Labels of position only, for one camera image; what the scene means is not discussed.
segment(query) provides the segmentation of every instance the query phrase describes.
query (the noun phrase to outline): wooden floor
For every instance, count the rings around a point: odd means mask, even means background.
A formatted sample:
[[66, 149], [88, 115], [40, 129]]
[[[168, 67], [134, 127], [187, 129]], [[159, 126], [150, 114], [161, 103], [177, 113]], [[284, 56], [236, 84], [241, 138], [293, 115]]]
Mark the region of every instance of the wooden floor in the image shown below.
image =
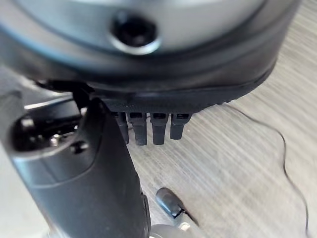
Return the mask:
[[[309, 233], [317, 237], [315, 0], [304, 1], [272, 76], [254, 92], [230, 104], [285, 135], [286, 169], [308, 202]], [[152, 144], [150, 123], [148, 126], [148, 146], [136, 146], [130, 132], [128, 148], [149, 199], [153, 224], [171, 223], [155, 203], [155, 192], [166, 186], [179, 195], [211, 238], [305, 237], [305, 207], [283, 173], [283, 141], [276, 132], [224, 106], [194, 115], [183, 139], [173, 141], [166, 136], [163, 146]], [[11, 195], [14, 198], [19, 192], [25, 195], [18, 188]], [[14, 225], [21, 209], [12, 207], [7, 214], [0, 212], [0, 217], [10, 217]], [[26, 214], [37, 216], [32, 211], [35, 208], [29, 208]], [[24, 219], [18, 225], [17, 230], [26, 229], [19, 237], [35, 237], [27, 230], [30, 226], [34, 231], [35, 227], [46, 229], [38, 219]], [[9, 237], [2, 227], [0, 224], [0, 238], [18, 237], [13, 233]]]

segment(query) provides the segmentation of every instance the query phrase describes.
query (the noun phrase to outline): black plastic tab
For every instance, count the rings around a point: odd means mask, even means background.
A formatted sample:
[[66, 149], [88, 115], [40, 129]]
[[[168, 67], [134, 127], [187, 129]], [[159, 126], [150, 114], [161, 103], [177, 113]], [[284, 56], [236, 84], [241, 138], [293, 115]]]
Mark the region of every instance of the black plastic tab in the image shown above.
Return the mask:
[[189, 122], [192, 114], [172, 114], [170, 125], [170, 138], [180, 140], [183, 135], [184, 125]]
[[165, 137], [166, 123], [169, 114], [164, 113], [151, 113], [151, 123], [153, 130], [153, 144], [163, 145]]
[[117, 123], [119, 125], [120, 131], [121, 131], [121, 134], [123, 136], [125, 143], [129, 144], [128, 123], [127, 123], [125, 113], [111, 112], [111, 114], [117, 120]]
[[184, 206], [182, 200], [170, 189], [162, 187], [157, 191], [156, 200], [158, 205], [172, 218], [178, 217], [181, 213], [187, 214], [190, 219], [193, 220], [197, 225], [198, 221], [193, 217], [190, 212]]
[[137, 145], [147, 145], [147, 114], [129, 113], [128, 119], [133, 125]]

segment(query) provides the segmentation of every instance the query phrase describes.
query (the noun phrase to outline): black plastic clip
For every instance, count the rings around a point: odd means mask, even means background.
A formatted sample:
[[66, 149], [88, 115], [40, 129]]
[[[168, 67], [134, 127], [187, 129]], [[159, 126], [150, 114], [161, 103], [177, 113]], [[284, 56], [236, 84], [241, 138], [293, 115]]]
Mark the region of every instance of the black plastic clip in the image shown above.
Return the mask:
[[132, 124], [137, 145], [147, 144], [147, 114], [128, 113], [129, 123]]
[[170, 125], [170, 138], [180, 140], [183, 135], [184, 125], [189, 122], [192, 114], [172, 114]]
[[125, 113], [111, 112], [111, 115], [113, 115], [115, 119], [117, 120], [117, 123], [119, 125], [120, 131], [125, 143], [129, 144], [128, 123], [127, 123]]
[[153, 131], [153, 144], [163, 145], [165, 138], [166, 123], [169, 114], [164, 113], [151, 113], [151, 123]]

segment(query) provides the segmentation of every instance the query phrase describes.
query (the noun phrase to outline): black cord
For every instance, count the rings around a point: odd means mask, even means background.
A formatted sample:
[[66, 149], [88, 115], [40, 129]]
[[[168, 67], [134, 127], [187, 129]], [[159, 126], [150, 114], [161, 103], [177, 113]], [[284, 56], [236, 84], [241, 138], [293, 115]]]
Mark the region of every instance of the black cord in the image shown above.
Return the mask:
[[262, 125], [272, 131], [275, 131], [277, 134], [280, 135], [280, 137], [282, 138], [283, 140], [283, 144], [284, 144], [284, 149], [283, 149], [283, 171], [284, 171], [284, 174], [288, 180], [288, 182], [291, 184], [292, 188], [294, 189], [294, 191], [298, 194], [298, 196], [301, 198], [301, 200], [303, 201], [303, 204], [305, 206], [305, 212], [306, 212], [306, 224], [305, 224], [305, 234], [306, 234], [306, 237], [310, 237], [309, 236], [309, 233], [308, 233], [308, 223], [309, 223], [309, 213], [308, 213], [308, 203], [307, 203], [307, 200], [305, 198], [305, 196], [303, 195], [302, 191], [298, 188], [298, 186], [293, 182], [293, 180], [290, 178], [287, 170], [286, 170], [286, 154], [287, 154], [287, 143], [286, 143], [286, 140], [285, 140], [285, 137], [284, 135], [282, 134], [282, 132], [280, 132], [278, 129], [276, 129], [275, 127], [263, 122], [263, 121], [260, 121], [260, 120], [257, 120], [247, 114], [245, 114], [243, 111], [229, 105], [229, 104], [223, 104], [222, 106], [225, 106], [225, 107], [228, 107], [236, 112], [238, 112], [239, 114], [243, 115], [244, 117], [246, 117], [247, 119], [249, 119], [250, 121], [256, 123], [256, 124], [259, 124], [259, 125]]

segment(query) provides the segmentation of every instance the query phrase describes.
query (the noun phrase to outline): metal screw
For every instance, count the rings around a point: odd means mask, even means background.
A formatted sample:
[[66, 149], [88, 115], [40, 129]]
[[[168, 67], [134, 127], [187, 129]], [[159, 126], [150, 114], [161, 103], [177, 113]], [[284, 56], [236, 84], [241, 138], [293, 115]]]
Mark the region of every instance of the metal screw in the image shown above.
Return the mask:
[[56, 147], [59, 144], [59, 140], [61, 138], [61, 135], [55, 134], [50, 138], [50, 146]]
[[81, 108], [81, 109], [80, 109], [80, 114], [81, 114], [82, 116], [84, 116], [84, 115], [86, 114], [86, 112], [87, 112], [87, 108]]
[[187, 231], [189, 228], [190, 228], [190, 224], [188, 224], [187, 222], [183, 222], [179, 225], [179, 229], [183, 231]]
[[21, 124], [24, 128], [34, 127], [34, 121], [32, 118], [25, 118], [21, 120]]

